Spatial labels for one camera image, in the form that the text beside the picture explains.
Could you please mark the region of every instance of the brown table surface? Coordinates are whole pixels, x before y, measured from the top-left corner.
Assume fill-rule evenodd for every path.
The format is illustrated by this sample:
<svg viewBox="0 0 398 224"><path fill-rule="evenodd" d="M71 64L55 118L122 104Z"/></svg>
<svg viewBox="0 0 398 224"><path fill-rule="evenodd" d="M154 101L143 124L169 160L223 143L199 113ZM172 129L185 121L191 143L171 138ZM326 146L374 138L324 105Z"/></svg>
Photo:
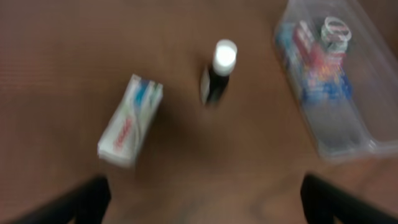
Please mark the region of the brown table surface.
<svg viewBox="0 0 398 224"><path fill-rule="evenodd" d="M394 53L398 2L361 1ZM305 223L299 187L318 172L398 213L398 159L318 158L275 56L272 0L0 1L0 221L97 173L105 223ZM199 100L216 42L238 63L219 107ZM164 84L135 169L96 144L132 73Z"/></svg>

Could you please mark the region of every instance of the toothpaste tube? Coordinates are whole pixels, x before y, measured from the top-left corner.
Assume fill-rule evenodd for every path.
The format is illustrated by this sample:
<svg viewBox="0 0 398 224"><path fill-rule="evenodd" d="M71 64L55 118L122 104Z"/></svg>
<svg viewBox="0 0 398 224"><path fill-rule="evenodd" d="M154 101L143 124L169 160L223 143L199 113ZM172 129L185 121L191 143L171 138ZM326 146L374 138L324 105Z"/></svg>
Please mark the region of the toothpaste tube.
<svg viewBox="0 0 398 224"><path fill-rule="evenodd" d="M99 158L122 167L133 165L162 97L161 84L132 75L98 142Z"/></svg>

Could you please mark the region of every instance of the white toothpaste box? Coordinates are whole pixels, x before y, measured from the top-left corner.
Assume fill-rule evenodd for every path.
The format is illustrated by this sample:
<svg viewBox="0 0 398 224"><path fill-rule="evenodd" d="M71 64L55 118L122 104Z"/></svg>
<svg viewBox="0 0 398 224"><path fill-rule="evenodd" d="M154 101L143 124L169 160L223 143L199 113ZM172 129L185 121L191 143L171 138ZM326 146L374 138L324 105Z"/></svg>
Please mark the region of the white toothpaste box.
<svg viewBox="0 0 398 224"><path fill-rule="evenodd" d="M132 75L113 117L98 142L98 156L112 164L134 164L163 97L163 86Z"/></svg>

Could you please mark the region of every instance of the clear plastic container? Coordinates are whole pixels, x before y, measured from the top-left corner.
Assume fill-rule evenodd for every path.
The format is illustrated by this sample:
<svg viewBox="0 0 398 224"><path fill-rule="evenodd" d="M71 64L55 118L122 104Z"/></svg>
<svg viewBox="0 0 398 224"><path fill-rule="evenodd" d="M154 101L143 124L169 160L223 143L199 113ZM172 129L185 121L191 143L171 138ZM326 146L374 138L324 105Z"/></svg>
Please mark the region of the clear plastic container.
<svg viewBox="0 0 398 224"><path fill-rule="evenodd" d="M316 62L304 62L303 55L297 60L301 54L295 29L304 21L313 35L311 43L319 42L327 52L322 35L327 17L341 19L352 33L340 66L349 87L337 97L322 87L325 94L309 94L308 100L303 83L309 83L310 73L303 70ZM355 0L290 0L275 31L275 44L322 157L398 152L398 63Z"/></svg>

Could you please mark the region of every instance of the white cap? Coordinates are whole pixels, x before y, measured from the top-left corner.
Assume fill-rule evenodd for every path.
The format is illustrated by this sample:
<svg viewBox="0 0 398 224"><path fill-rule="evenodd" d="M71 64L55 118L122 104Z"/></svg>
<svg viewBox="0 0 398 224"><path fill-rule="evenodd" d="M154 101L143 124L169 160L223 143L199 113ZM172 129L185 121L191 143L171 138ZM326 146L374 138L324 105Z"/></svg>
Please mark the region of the white cap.
<svg viewBox="0 0 398 224"><path fill-rule="evenodd" d="M220 40L217 43L213 58L213 69L221 76L228 76L234 70L238 48L230 40Z"/></svg>

